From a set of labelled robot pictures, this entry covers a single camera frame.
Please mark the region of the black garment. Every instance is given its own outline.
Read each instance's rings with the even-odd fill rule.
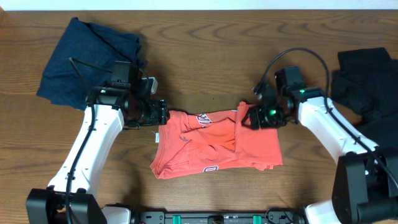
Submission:
[[[57,105],[76,109],[86,108],[85,88],[73,70],[69,57],[99,67],[112,69],[114,61],[132,62],[142,66],[138,55],[141,49],[138,36],[121,33],[109,27],[85,23],[73,18],[63,33],[44,72],[37,96]],[[89,86],[102,85],[111,74],[76,63]]]
[[[331,99],[363,116],[357,127],[383,147],[398,146],[398,60],[384,48],[339,52]]]

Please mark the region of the table surface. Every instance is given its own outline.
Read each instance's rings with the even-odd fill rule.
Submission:
[[[156,98],[202,113],[236,108],[281,51],[308,47],[330,70],[339,51],[386,47],[398,57],[396,11],[79,11],[6,12],[0,23],[0,222],[26,223],[31,188],[45,188],[65,160],[83,112],[35,95],[42,71],[71,17],[142,36]],[[292,53],[272,73],[300,65],[308,86],[325,86],[312,56]],[[352,123],[360,117],[338,109]],[[278,130],[283,166],[228,169],[157,180],[149,168],[153,131],[123,131],[99,182],[98,203],[182,210],[265,211],[328,200],[336,164],[303,126]]]
[[[2,15],[4,14],[4,10],[2,9],[2,7],[0,6],[0,21],[1,21],[1,18],[2,18]]]

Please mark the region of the wooden table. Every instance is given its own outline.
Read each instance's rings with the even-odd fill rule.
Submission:
[[[71,17],[143,36],[157,98],[201,113],[254,102],[251,88],[281,51],[308,47],[331,70],[337,53],[386,47],[398,58],[396,11],[80,11],[7,12],[0,23],[0,222],[26,223],[31,188],[45,188],[65,160],[83,112],[35,95],[42,71]],[[300,65],[308,86],[325,86],[320,63],[293,53],[277,69]],[[353,123],[359,117],[338,107]],[[157,127],[119,134],[99,184],[98,203],[136,208],[257,210],[298,208],[331,196],[336,164],[303,126],[279,132],[284,165],[219,170],[157,180],[149,169]]]

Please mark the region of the white wall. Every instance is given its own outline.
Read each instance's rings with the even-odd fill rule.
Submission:
[[[15,10],[398,9],[398,0],[0,0]]]

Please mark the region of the cable clip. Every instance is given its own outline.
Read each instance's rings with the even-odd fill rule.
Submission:
[[[360,140],[361,140],[361,136],[358,136],[358,138],[355,139],[354,144],[356,144]]]
[[[87,128],[87,130],[92,130],[92,131],[96,131],[97,129],[96,128],[93,128],[91,125],[90,126],[88,126],[88,128]]]
[[[325,114],[331,112],[332,110],[333,110],[333,108],[329,108],[328,110],[326,110],[326,113],[325,113]]]

